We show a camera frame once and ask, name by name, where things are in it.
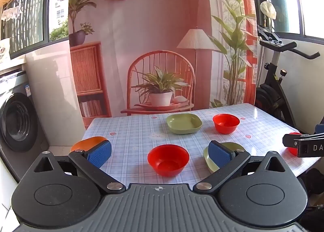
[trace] ribbed gray surface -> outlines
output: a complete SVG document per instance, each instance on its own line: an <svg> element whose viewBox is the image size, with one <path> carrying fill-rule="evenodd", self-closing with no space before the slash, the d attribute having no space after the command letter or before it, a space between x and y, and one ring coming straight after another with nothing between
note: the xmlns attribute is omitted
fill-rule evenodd
<svg viewBox="0 0 324 232"><path fill-rule="evenodd" d="M40 232L22 225L15 232ZM131 185L120 195L109 195L98 210L77 225L51 232L257 232L225 216L211 196L198 195L185 184ZM272 232L301 232L297 225Z"/></svg>

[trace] triangular hole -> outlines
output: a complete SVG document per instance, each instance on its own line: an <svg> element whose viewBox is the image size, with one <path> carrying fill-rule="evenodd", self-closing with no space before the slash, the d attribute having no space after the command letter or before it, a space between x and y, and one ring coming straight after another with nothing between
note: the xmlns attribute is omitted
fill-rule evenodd
<svg viewBox="0 0 324 232"><path fill-rule="evenodd" d="M40 173L40 172L47 172L47 171L52 171L53 167L51 165L50 160L48 157L43 157L39 164L36 166L34 172L35 173Z"/></svg>
<svg viewBox="0 0 324 232"><path fill-rule="evenodd" d="M265 169L268 171L282 172L282 173L285 171L284 167L281 165L277 157L272 157L267 167L265 167Z"/></svg>

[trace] tablecloth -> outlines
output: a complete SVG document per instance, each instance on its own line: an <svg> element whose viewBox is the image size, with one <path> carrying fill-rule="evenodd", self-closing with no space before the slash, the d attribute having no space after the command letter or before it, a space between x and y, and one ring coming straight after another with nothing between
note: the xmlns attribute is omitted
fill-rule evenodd
<svg viewBox="0 0 324 232"><path fill-rule="evenodd" d="M195 110L190 113L196 114L202 121L201 129L193 134L176 135L170 132L166 117L174 113L168 113L96 118L86 130L83 139L103 136L111 142L112 155L101 170L126 187L130 183L188 183L192 188L195 183L210 175L203 151L211 140L236 142L254 156L277 151L296 176L319 159L291 155L283 146L282 137L296 130L250 104ZM240 119L235 132L223 135L215 130L212 118L220 113L233 114ZM151 149L167 143L184 147L190 155L189 163L175 177L157 175L147 162L147 154Z"/></svg>

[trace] printed fabric backdrop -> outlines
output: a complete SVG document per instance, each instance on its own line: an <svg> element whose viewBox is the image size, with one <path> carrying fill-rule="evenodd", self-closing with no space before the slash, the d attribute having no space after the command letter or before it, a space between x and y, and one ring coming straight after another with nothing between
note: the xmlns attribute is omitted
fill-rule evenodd
<svg viewBox="0 0 324 232"><path fill-rule="evenodd" d="M256 36L254 0L69 0L85 127L96 117L254 104ZM161 76L161 92L177 89L167 108L152 100Z"/></svg>

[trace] chair backrest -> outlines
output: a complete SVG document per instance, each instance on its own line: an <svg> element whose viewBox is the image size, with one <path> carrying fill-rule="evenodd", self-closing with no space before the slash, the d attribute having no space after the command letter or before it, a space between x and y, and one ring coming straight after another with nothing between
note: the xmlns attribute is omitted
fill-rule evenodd
<svg viewBox="0 0 324 232"><path fill-rule="evenodd" d="M177 90L176 96L184 96L191 103L192 89L196 83L192 65L185 57L178 53L158 50L140 56L131 64L127 76L127 108L131 108L131 99L136 100L137 103L147 102L147 96L140 97L140 92L136 91L136 88L131 87L146 82L143 79L143 73L156 75L154 66L168 73L177 73L179 77L183 78L184 82L188 83L190 87L182 87L181 91ZM134 96L131 98L131 93L135 93L137 98L134 98Z"/></svg>

